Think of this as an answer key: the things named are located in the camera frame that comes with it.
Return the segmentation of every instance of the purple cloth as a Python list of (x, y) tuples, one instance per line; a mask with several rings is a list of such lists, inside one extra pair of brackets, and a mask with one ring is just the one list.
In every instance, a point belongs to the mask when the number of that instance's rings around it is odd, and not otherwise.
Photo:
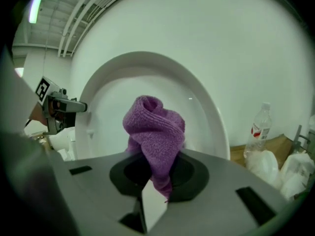
[(185, 122), (175, 111), (164, 109), (152, 96), (138, 97), (127, 112), (123, 126), (130, 135), (126, 151), (142, 151), (152, 171), (156, 190), (169, 198), (169, 171), (185, 140)]

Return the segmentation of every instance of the white wall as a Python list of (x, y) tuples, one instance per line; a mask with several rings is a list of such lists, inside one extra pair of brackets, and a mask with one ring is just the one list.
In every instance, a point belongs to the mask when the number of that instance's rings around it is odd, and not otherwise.
[(189, 69), (216, 102), (231, 145), (246, 142), (261, 102), (271, 103), (270, 138), (305, 133), (314, 52), (275, 0), (121, 0), (93, 26), (72, 62), (79, 97), (92, 74), (132, 51), (168, 56)]
[[(48, 49), (45, 57), (44, 48), (31, 48), (24, 63), (23, 79), (35, 92), (42, 76), (46, 76), (58, 86), (68, 89), (70, 81), (71, 59), (57, 57), (56, 50)], [(38, 121), (31, 121), (25, 128), (26, 134), (47, 130)]]

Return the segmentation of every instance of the fluorescent light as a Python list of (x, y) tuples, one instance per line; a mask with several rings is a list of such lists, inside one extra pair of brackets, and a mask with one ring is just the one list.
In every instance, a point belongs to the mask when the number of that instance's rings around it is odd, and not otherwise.
[(20, 76), (20, 78), (23, 76), (24, 68), (23, 67), (18, 67), (15, 68), (15, 72)]
[(31, 3), (29, 22), (32, 24), (36, 24), (40, 1), (41, 0), (33, 0)]

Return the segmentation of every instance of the bottle cap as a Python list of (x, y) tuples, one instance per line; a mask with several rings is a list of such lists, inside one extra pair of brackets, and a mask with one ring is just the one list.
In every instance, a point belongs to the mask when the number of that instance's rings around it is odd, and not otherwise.
[(263, 102), (261, 105), (261, 108), (265, 109), (265, 110), (270, 110), (270, 103), (269, 102)]

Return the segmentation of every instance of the ceiling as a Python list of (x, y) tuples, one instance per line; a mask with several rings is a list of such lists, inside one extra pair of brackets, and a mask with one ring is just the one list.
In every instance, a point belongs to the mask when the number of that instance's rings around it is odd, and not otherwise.
[(59, 57), (72, 56), (86, 33), (116, 0), (41, 0), (36, 24), (29, 9), (18, 26), (13, 47), (47, 47)]

